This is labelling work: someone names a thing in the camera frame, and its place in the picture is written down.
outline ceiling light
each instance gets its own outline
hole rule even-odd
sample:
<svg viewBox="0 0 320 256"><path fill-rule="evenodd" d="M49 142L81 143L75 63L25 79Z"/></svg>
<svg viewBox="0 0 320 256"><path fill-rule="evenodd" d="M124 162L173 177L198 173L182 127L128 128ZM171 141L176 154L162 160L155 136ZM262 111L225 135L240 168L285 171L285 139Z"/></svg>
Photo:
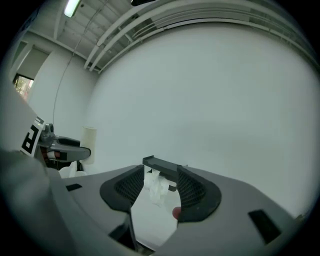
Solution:
<svg viewBox="0 0 320 256"><path fill-rule="evenodd" d="M79 6L80 0L69 0L64 9L64 15L71 18L75 15L76 10Z"/></svg>

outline ceiling beam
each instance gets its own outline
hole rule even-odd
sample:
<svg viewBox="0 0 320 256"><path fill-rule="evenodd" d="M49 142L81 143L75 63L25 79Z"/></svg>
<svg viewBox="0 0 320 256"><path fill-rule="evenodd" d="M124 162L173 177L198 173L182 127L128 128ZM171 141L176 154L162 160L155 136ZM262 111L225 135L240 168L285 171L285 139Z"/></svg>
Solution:
<svg viewBox="0 0 320 256"><path fill-rule="evenodd" d="M66 6L66 0L63 0L59 11L56 14L55 24L54 24L54 32L53 32L53 39L57 40L58 37L61 35L62 31L64 30L66 24L66 18L64 16L64 9Z"/></svg>

